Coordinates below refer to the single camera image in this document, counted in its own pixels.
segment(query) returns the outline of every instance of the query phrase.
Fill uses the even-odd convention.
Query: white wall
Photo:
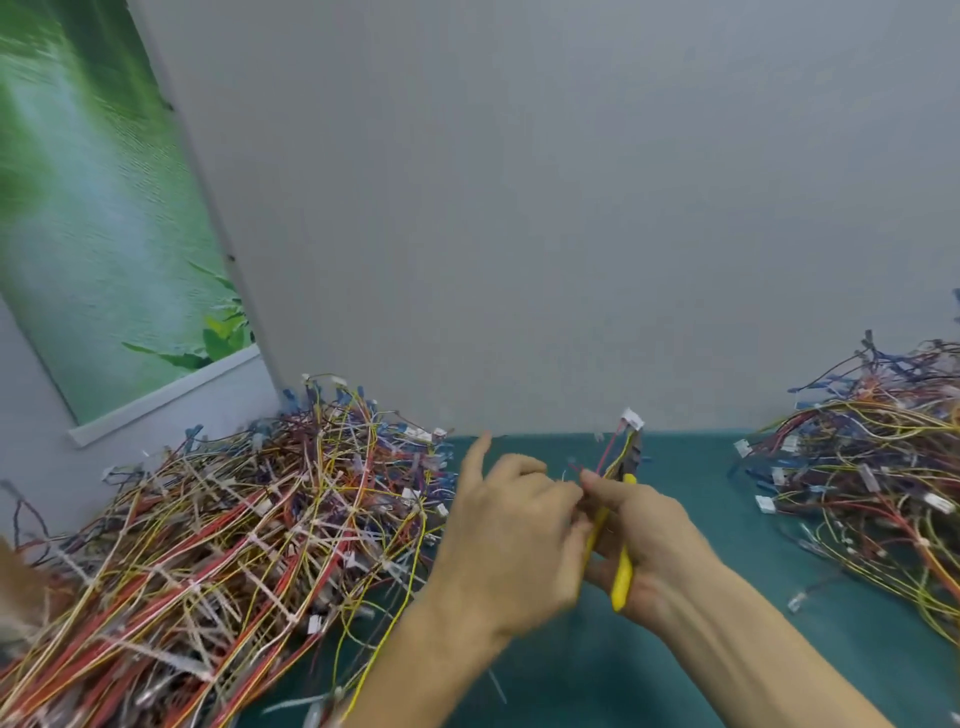
[[[765,423],[955,331],[955,0],[132,0],[282,381]]]
[[[176,446],[188,427],[227,435],[278,410],[276,390],[257,357],[84,449],[67,436],[74,426],[56,387],[0,300],[0,478],[40,511],[54,532],[84,525],[114,490],[104,469],[144,460]],[[12,536],[13,501],[0,493],[0,533]],[[24,513],[21,526],[38,532]]]

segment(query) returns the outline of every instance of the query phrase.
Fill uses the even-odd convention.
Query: teal work surface
[[[648,435],[653,458],[642,482],[675,497],[720,557],[785,611],[797,592],[836,567],[798,549],[763,516],[743,477],[727,478],[736,458],[724,435]],[[458,458],[466,443],[457,443]],[[487,467],[505,452],[546,462],[559,477],[571,458],[594,467],[592,435],[505,437],[494,440]],[[572,469],[567,477],[572,477]],[[791,620],[833,665],[900,728],[951,725],[956,710],[957,659],[906,602],[852,578],[818,590]],[[481,677],[447,723],[474,726],[721,726],[696,687],[657,638],[611,611],[606,595],[586,587],[577,607],[516,641],[493,666],[507,703],[489,676]],[[263,725],[258,708],[289,697],[275,691],[243,723]],[[300,726],[305,710],[271,714],[270,725]]]

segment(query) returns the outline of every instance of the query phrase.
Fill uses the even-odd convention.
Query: green poster
[[[124,0],[0,0],[0,295],[77,422],[247,346],[231,288]]]

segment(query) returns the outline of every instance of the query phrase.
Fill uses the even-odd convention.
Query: yellow pliers
[[[624,454],[619,458],[613,467],[607,470],[607,476],[617,475],[618,479],[624,483],[636,483],[636,467],[640,464],[640,433],[639,431],[631,433],[627,446],[624,448]],[[610,516],[609,508],[601,508],[597,511],[596,518],[593,521],[593,530],[587,539],[587,554],[584,561],[584,567],[593,553],[593,549],[603,533],[604,526],[607,524],[607,518]],[[634,564],[627,553],[627,547],[620,548],[620,558],[616,565],[616,576],[613,578],[613,586],[610,589],[610,602],[615,612],[619,612],[627,604],[627,596],[630,593],[630,585],[634,581]]]

